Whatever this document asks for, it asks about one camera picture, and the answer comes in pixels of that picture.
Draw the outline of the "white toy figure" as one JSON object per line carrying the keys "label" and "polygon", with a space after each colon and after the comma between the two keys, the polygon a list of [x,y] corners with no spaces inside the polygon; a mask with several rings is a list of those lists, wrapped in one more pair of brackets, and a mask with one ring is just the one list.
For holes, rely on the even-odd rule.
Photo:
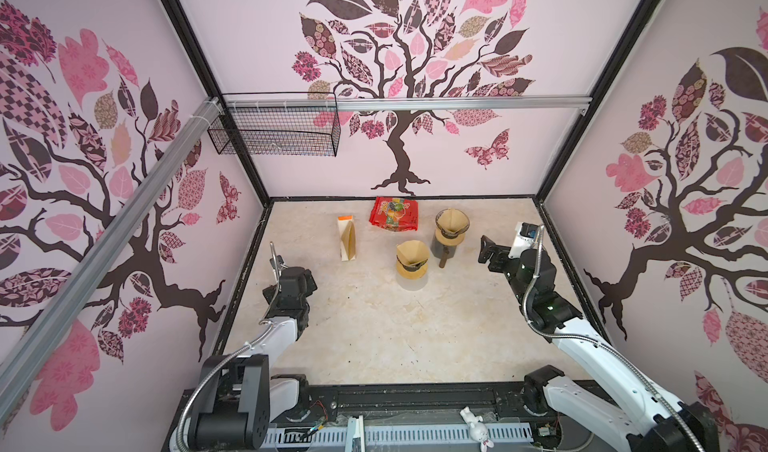
{"label": "white toy figure", "polygon": [[487,452],[494,447],[490,431],[481,416],[474,414],[469,407],[464,407],[460,416],[468,427],[469,437],[479,444],[481,452]]}

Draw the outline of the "frosted white glass pitcher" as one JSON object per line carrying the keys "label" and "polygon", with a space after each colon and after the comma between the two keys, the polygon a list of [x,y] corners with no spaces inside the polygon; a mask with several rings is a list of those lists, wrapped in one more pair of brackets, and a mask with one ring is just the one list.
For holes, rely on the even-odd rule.
{"label": "frosted white glass pitcher", "polygon": [[428,276],[424,275],[418,279],[410,279],[401,275],[396,276],[397,284],[407,291],[418,291],[423,289],[428,283]]}

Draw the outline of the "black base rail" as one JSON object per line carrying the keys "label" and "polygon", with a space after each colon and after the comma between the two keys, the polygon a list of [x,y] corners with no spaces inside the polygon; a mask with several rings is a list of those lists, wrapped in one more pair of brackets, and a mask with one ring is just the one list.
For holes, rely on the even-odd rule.
{"label": "black base rail", "polygon": [[581,425],[587,416],[583,411],[564,412],[553,407],[535,412],[525,406],[523,392],[522,381],[307,385],[300,392],[298,405],[271,420],[270,426],[304,432],[318,424],[333,427],[358,415],[394,423],[429,416],[457,421],[465,407],[485,415],[488,421],[553,423],[568,418]]}

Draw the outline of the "grey glass pitcher wooden handle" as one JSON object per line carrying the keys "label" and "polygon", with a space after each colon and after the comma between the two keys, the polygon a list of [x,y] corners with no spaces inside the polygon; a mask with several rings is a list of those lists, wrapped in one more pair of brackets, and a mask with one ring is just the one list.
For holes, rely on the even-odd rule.
{"label": "grey glass pitcher wooden handle", "polygon": [[456,253],[456,246],[445,245],[439,241],[434,241],[430,247],[432,255],[437,260],[439,268],[444,268],[449,259],[453,258]]}

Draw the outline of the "green glass dripper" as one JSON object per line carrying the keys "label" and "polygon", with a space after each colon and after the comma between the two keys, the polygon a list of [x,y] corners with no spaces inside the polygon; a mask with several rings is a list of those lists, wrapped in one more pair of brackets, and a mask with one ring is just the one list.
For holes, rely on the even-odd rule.
{"label": "green glass dripper", "polygon": [[412,266],[419,268],[423,264],[427,264],[429,259],[429,251],[422,247],[398,249],[396,252],[397,263],[403,266]]}

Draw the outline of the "wooden dripper ring stand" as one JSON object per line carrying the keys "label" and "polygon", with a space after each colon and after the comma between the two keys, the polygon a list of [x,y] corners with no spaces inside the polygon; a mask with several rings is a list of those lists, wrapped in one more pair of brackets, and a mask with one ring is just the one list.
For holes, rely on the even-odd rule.
{"label": "wooden dripper ring stand", "polygon": [[464,235],[459,235],[455,238],[446,238],[442,235],[436,235],[434,237],[434,241],[439,247],[455,248],[460,244],[462,244],[464,240],[465,240]]}

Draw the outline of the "red snack bag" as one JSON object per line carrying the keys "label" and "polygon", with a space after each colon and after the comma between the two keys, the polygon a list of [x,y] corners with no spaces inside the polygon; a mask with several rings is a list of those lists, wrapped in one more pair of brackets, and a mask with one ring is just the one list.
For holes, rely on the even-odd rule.
{"label": "red snack bag", "polygon": [[377,197],[369,216],[369,223],[392,232],[418,229],[418,202],[410,199]]}

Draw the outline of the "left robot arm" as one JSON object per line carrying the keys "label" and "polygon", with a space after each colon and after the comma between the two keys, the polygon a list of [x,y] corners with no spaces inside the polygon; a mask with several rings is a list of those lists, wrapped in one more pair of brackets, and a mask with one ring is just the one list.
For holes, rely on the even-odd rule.
{"label": "left robot arm", "polygon": [[212,356],[182,409],[173,444],[178,451],[257,450],[270,422],[299,403],[304,376],[272,378],[270,362],[298,341],[309,324],[308,298],[317,290],[312,272],[281,266],[262,331],[228,355]]}

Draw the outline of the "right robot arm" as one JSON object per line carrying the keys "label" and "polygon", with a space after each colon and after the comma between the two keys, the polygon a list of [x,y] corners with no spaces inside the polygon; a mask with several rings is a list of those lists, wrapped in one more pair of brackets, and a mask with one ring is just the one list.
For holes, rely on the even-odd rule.
{"label": "right robot arm", "polygon": [[718,427],[705,406],[687,404],[658,385],[555,290],[556,268],[542,236],[530,224],[512,246],[483,236],[478,261],[504,276],[528,327],[578,363],[608,396],[598,397],[547,365],[525,376],[525,409],[563,414],[616,451],[719,450]]}

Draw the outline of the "brown paper coffee filter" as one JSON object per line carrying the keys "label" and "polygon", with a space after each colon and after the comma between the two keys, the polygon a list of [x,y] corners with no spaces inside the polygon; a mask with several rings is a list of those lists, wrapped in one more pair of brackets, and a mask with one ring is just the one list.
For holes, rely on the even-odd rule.
{"label": "brown paper coffee filter", "polygon": [[435,218],[436,226],[442,236],[455,238],[464,235],[469,227],[469,217],[461,210],[448,208],[440,211]]}

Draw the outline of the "aluminium bar back wall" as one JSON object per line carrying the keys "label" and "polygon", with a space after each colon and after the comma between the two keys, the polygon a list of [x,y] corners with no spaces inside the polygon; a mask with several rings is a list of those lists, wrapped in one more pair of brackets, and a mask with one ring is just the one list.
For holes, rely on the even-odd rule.
{"label": "aluminium bar back wall", "polygon": [[453,97],[453,98],[385,98],[385,99],[289,99],[250,96],[225,99],[232,109],[246,107],[296,109],[316,108],[344,112],[410,111],[410,110],[514,110],[514,109],[576,109],[587,110],[592,98],[578,95],[516,96],[516,97]]}

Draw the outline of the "aluminium bar left wall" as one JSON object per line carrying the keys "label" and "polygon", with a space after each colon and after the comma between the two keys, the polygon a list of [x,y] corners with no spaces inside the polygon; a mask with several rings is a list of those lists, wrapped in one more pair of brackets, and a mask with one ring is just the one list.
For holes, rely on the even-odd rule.
{"label": "aluminium bar left wall", "polygon": [[204,100],[189,117],[161,160],[105,228],[102,237],[86,254],[61,291],[21,337],[1,364],[1,419],[6,420],[37,373],[63,340],[86,302],[116,261],[141,221],[149,214],[162,190],[169,185],[187,154],[222,112],[222,101]]}

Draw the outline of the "aluminium bar wall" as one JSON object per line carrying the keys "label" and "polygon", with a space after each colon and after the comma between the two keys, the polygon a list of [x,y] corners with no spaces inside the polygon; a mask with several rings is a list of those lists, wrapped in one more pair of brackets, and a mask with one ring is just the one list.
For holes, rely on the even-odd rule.
{"label": "aluminium bar wall", "polygon": [[149,214],[162,190],[169,185],[187,154],[222,112],[222,101],[204,100],[189,117],[161,160],[105,228],[102,237],[86,254],[61,291],[21,337],[1,364],[1,419],[6,420],[37,373],[63,340],[86,302],[116,261],[141,221]]}
{"label": "aluminium bar wall", "polygon": [[225,99],[232,109],[246,107],[296,109],[316,108],[344,112],[410,111],[410,110],[514,110],[514,109],[576,109],[587,110],[592,98],[578,95],[516,96],[516,97],[453,97],[453,98],[385,98],[385,99],[289,99],[250,96]]}

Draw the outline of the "coffee filter paper box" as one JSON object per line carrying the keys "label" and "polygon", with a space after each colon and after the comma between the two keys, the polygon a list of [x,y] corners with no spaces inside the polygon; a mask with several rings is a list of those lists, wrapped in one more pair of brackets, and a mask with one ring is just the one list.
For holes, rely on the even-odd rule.
{"label": "coffee filter paper box", "polygon": [[337,218],[340,258],[343,262],[356,259],[356,228],[352,215]]}

